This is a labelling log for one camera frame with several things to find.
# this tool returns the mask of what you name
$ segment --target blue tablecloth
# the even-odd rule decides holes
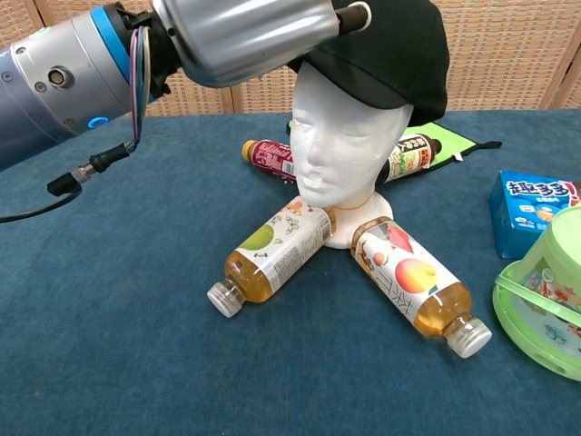
[[[508,264],[487,195],[500,169],[581,179],[581,112],[450,113],[499,140],[384,185],[396,220],[471,290],[491,342],[427,340],[354,263],[324,248],[268,302],[220,315],[206,291],[233,248],[296,193],[241,158],[287,141],[285,114],[151,118],[129,159],[73,203],[0,225],[3,435],[579,434],[581,385],[523,354],[491,302]],[[0,214],[131,136],[127,119],[0,173]]]

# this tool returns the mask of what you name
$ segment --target white bottle cap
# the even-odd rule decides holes
[[[448,337],[448,346],[463,359],[484,347],[492,337],[492,332],[478,318],[457,329]]]
[[[210,288],[208,298],[226,318],[231,318],[242,308],[242,302],[236,298],[235,293],[220,282]]]

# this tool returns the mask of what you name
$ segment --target black hat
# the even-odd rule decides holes
[[[354,0],[333,0],[335,9]],[[372,21],[288,63],[312,64],[336,86],[378,109],[413,104],[410,126],[446,112],[448,43],[438,8],[429,0],[367,0]]]

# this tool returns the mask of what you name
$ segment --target white base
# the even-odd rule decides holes
[[[353,234],[360,225],[375,220],[380,216],[388,216],[393,219],[393,211],[388,201],[378,193],[373,193],[371,198],[357,209],[332,208],[337,219],[335,233],[327,240],[325,246],[336,249],[351,248]]]

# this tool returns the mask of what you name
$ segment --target black cable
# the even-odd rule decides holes
[[[18,215],[0,216],[0,224],[12,223],[14,221],[20,221],[20,220],[24,220],[26,218],[32,218],[33,216],[37,216],[37,215],[40,215],[43,213],[51,212],[54,209],[58,209],[59,207],[62,207],[66,204],[69,204],[72,200],[74,200],[76,197],[81,195],[82,191],[83,191],[83,188],[81,188],[81,186],[79,186],[78,190],[76,190],[72,193],[69,193],[64,199],[59,200],[56,203],[49,204],[48,206],[42,207],[40,209],[36,209],[35,211],[31,211],[31,212],[27,212],[27,213],[20,213]]]

